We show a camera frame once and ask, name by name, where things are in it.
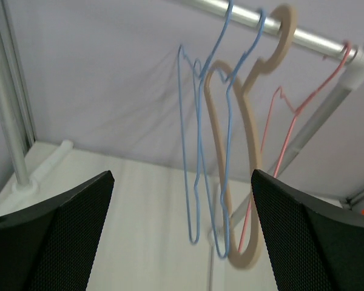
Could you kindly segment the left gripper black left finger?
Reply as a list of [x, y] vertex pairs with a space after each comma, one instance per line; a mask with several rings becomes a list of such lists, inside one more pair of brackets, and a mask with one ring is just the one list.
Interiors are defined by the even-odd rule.
[[0, 216], [0, 290], [86, 290], [114, 182], [105, 171]]

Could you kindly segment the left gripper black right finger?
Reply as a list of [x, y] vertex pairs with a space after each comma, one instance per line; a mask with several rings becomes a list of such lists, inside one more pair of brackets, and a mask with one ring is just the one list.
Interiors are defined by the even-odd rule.
[[262, 170], [251, 184], [278, 290], [364, 290], [364, 215]]

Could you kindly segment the pink wire hanger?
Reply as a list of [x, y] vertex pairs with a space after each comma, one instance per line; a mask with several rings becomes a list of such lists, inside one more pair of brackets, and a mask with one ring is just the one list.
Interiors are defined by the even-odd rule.
[[[292, 113], [292, 121], [288, 127], [288, 131], [286, 135], [283, 135], [282, 132], [279, 132], [275, 136], [276, 141], [282, 141], [282, 148], [278, 155], [277, 162], [275, 165], [275, 169], [273, 172], [273, 176], [276, 178], [279, 175], [279, 171], [282, 166], [284, 166], [285, 162], [285, 154], [288, 151], [289, 141], [291, 139], [292, 131], [295, 125], [297, 118], [302, 114], [304, 109], [308, 106], [310, 102], [322, 91], [332, 79], [339, 73], [339, 71], [346, 65], [347, 62], [352, 61], [351, 50], [352, 45], [349, 41], [344, 42], [340, 49], [337, 52], [324, 52], [323, 57], [326, 58], [335, 58], [338, 60], [339, 64], [332, 71], [332, 73], [325, 78], [325, 80], [312, 91], [309, 96], [303, 100], [299, 106], [294, 107], [289, 99], [286, 97], [286, 94], [283, 91], [283, 87], [279, 86], [274, 92], [270, 107], [268, 110], [268, 115], [266, 118], [266, 125], [263, 136], [259, 136], [257, 121], [255, 118], [254, 108], [251, 106], [249, 100], [249, 93], [252, 90], [255, 82], [261, 75], [269, 75], [271, 74], [284, 60], [285, 56], [288, 54], [288, 50], [290, 48], [289, 43], [279, 44], [272, 56], [265, 60], [262, 58], [258, 58], [253, 65], [251, 71], [246, 77], [244, 82], [240, 82], [238, 78], [235, 79], [233, 84], [234, 95], [237, 98], [238, 108], [240, 109], [241, 114], [241, 124], [243, 125], [244, 137], [246, 139], [246, 150], [244, 152], [247, 155], [247, 159], [249, 162], [249, 175], [248, 178], [251, 177], [252, 172], [255, 169], [263, 168], [263, 150], [266, 144], [266, 137], [268, 135], [270, 121], [272, 117], [272, 109], [274, 108], [275, 97], [278, 95], [281, 99], [284, 100], [288, 110]], [[241, 237], [239, 241], [239, 245], [231, 245], [231, 251], [235, 252], [236, 255], [258, 255], [260, 253], [261, 244], [263, 243], [261, 227], [257, 216], [257, 210], [254, 202], [254, 195], [252, 193], [252, 187], [249, 186], [247, 190], [244, 192], [238, 192], [237, 197], [240, 198], [240, 204], [236, 209], [231, 209], [232, 198], [227, 198], [227, 207], [229, 211], [229, 219], [230, 219], [230, 227], [229, 227], [229, 235], [230, 242], [234, 243], [234, 227], [240, 223], [241, 219], [244, 219], [243, 230], [241, 232]]]

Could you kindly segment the light blue wire hanger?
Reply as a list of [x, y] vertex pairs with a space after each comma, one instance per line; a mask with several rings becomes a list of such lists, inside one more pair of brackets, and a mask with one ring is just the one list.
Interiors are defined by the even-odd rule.
[[[237, 65], [236, 68], [232, 69], [229, 73], [224, 75], [225, 69], [216, 69], [214, 65], [211, 64], [212, 59], [214, 57], [214, 54], [217, 50], [217, 48], [220, 45], [220, 42], [225, 34], [225, 31], [228, 27], [229, 21], [231, 19], [231, 13], [233, 9], [233, 4], [229, 4], [227, 11], [225, 13], [225, 22], [224, 26], [222, 28], [222, 31], [220, 32], [220, 35], [211, 51], [209, 56], [207, 57], [206, 62], [204, 65], [201, 65], [201, 62], [199, 59], [196, 59], [194, 63], [190, 63], [190, 68], [192, 70], [193, 76], [192, 78], [194, 80], [199, 79], [200, 83], [199, 86], [194, 86], [194, 98], [195, 98], [195, 111], [197, 115], [197, 174], [194, 182], [194, 195], [196, 199], [196, 213], [197, 213], [197, 233], [196, 238], [191, 239], [192, 244], [196, 244], [199, 239], [200, 235], [200, 202], [198, 199], [198, 181], [200, 179], [200, 175], [204, 175], [204, 181], [206, 185], [206, 196], [207, 201], [209, 204], [209, 213], [211, 217], [211, 227], [213, 231], [213, 239], [214, 239], [214, 247], [216, 248], [217, 255], [220, 259], [226, 259], [231, 257], [231, 219], [229, 217], [231, 208], [225, 204], [225, 194], [226, 194], [226, 186], [228, 185], [228, 178], [229, 178], [229, 158], [230, 158], [230, 147], [231, 147], [231, 133], [232, 133], [232, 106], [230, 101], [230, 89], [232, 85], [236, 84], [236, 76], [237, 72], [239, 71], [240, 67], [244, 63], [245, 59], [251, 54], [253, 49], [258, 44], [260, 37], [263, 33], [264, 26], [265, 26], [265, 20], [266, 20], [266, 12], [263, 9], [259, 10], [259, 20], [257, 22], [258, 25], [258, 33], [256, 35], [256, 38], [250, 48], [245, 51]], [[209, 187], [209, 180], [207, 177], [207, 170], [206, 170], [206, 162], [204, 157], [204, 150], [203, 150], [203, 139], [202, 139], [202, 132], [201, 132], [201, 114], [202, 114], [202, 95], [203, 95], [203, 87], [204, 87], [204, 80], [206, 77], [209, 76], [210, 73], [218, 71], [221, 81], [225, 84], [228, 83], [228, 87], [226, 90], [226, 99], [227, 99], [227, 105], [228, 105], [228, 124], [227, 124], [227, 141], [226, 141], [226, 159], [225, 159], [225, 186], [221, 189], [220, 192], [220, 206], [223, 213], [224, 218], [224, 253], [220, 253], [220, 244], [218, 241], [218, 232], [215, 225], [215, 213], [214, 213], [214, 201], [212, 200], [211, 195], [211, 189]]]

